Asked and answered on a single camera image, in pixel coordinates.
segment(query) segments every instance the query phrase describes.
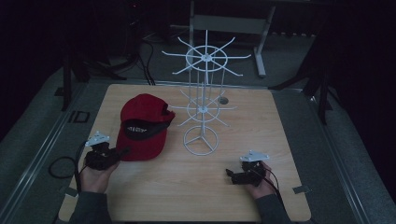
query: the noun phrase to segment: cap brim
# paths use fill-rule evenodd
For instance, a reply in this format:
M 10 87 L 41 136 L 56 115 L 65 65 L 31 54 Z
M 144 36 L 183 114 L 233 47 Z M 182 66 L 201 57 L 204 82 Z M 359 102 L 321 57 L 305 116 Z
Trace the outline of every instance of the cap brim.
M 122 151 L 126 147 L 130 151 L 121 157 L 122 161 L 146 161 L 157 157 L 165 145 L 167 130 L 144 140 L 132 140 L 123 131 L 121 127 L 117 139 L 117 151 Z

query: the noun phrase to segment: sleeve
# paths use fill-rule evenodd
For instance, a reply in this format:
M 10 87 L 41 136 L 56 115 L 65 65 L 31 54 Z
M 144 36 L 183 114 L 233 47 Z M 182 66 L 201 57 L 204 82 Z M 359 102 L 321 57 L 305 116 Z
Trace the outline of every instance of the sleeve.
M 292 223 L 285 209 L 275 194 L 270 194 L 256 199 L 262 224 Z
M 112 223 L 107 210 L 107 196 L 103 193 L 81 192 L 69 223 Z

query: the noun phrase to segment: black cable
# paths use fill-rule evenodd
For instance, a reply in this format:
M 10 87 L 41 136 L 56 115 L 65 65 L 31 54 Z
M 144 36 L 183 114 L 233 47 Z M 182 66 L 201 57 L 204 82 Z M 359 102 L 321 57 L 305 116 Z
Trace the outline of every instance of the black cable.
M 154 81 L 154 79 L 152 78 L 152 76 L 151 76 L 151 74 L 149 72 L 149 62 L 151 61 L 151 57 L 152 57 L 152 54 L 154 52 L 154 47 L 146 40 L 142 39 L 142 42 L 150 46 L 151 52 L 150 52 L 150 55 L 148 56 L 147 64 L 144 63 L 144 61 L 143 61 L 142 57 L 140 56 L 140 54 L 138 55 L 138 58 L 139 58 L 139 61 L 141 62 L 142 66 L 143 66 L 142 70 L 143 70 L 143 73 L 144 73 L 144 75 L 146 77 L 146 80 L 148 81 L 148 84 L 152 85 L 152 86 L 155 86 L 155 81 Z
M 85 146 L 85 141 L 78 147 L 78 150 L 76 151 L 76 156 L 75 156 L 75 158 L 71 158 L 71 157 L 68 157 L 68 156 L 60 157 L 60 158 L 56 159 L 55 161 L 53 161 L 53 162 L 49 165 L 49 169 L 48 169 L 49 174 L 50 174 L 52 177 L 57 178 L 57 179 L 66 179 L 66 178 L 70 178 L 70 177 L 73 177 L 73 176 L 74 176 L 75 179 L 76 179 L 76 186 L 77 186 L 77 191 L 78 191 L 78 193 L 81 192 L 81 180 L 80 180 L 80 178 L 79 178 L 79 174 L 80 174 L 81 172 L 78 171 L 78 159 L 79 159 L 79 157 L 80 157 L 80 155 L 81 155 L 81 152 L 82 152 L 82 149 L 84 148 L 84 146 Z M 53 166 L 56 162 L 61 161 L 61 160 L 70 160 L 71 162 L 73 162 L 74 171 L 73 171 L 73 174 L 72 174 L 72 175 L 56 175 L 55 173 L 52 172 L 52 166 Z

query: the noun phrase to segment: desk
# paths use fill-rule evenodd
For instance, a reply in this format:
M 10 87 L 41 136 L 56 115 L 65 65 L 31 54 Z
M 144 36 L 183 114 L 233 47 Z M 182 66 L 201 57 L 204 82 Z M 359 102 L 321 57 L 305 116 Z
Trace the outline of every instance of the desk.
M 92 127 L 110 136 L 114 147 L 120 128 L 120 110 L 139 93 L 161 97 L 169 105 L 185 106 L 181 86 L 111 85 Z M 219 118 L 207 126 L 219 136 L 219 146 L 207 156 L 195 156 L 183 146 L 184 133 L 195 122 L 177 126 L 188 118 L 184 109 L 172 109 L 176 117 L 168 128 L 163 152 L 151 161 L 122 162 L 107 189 L 109 213 L 118 221 L 259 221 L 256 205 L 242 186 L 231 184 L 228 168 L 241 172 L 239 157 L 254 149 L 270 155 L 287 212 L 292 220 L 311 217 L 294 160 L 272 93 L 267 90 L 224 89 L 229 99 Z M 81 158 L 90 151 L 86 147 Z M 76 188 L 74 180 L 70 184 Z M 77 198 L 65 196 L 59 218 L 68 220 Z

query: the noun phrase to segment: dark background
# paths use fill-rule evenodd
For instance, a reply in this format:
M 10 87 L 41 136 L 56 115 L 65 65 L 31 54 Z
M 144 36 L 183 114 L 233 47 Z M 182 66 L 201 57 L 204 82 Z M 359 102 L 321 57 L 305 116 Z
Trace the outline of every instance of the dark background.
M 105 61 L 107 55 L 125 53 L 123 48 L 111 44 L 119 41 L 110 38 L 120 32 L 118 27 L 122 29 L 119 37 L 125 37 L 122 36 L 125 22 L 138 21 L 138 25 L 150 26 L 164 39 L 169 37 L 169 24 L 187 25 L 189 22 L 190 1 L 113 2 L 112 7 L 106 0 L 67 1 L 67 4 L 49 0 L 1 2 L 1 139 L 45 80 L 63 66 L 64 49 L 60 35 L 64 34 L 73 47 L 85 51 L 95 60 Z M 197 10 L 208 14 L 223 13 L 219 3 L 196 2 Z M 233 7 L 234 2 L 229 1 L 225 14 L 244 16 L 249 13 L 260 17 L 260 11 L 238 10 Z M 395 200 L 396 48 L 393 42 L 396 35 L 392 31 L 396 30 L 396 6 L 392 1 L 374 0 L 336 3 L 278 3 L 271 32 L 275 32 L 273 35 L 317 35 L 313 45 L 315 50 L 308 53 L 304 62 L 324 66 L 330 71 L 331 84 L 336 88 L 342 106 L 353 120 L 375 168 Z M 126 6 L 128 12 L 120 6 Z M 133 28 L 127 31 L 131 38 L 136 37 L 137 27 Z M 129 42 L 127 51 L 136 50 L 139 43 L 135 42 Z M 329 58 L 332 59 L 330 65 L 326 63 Z

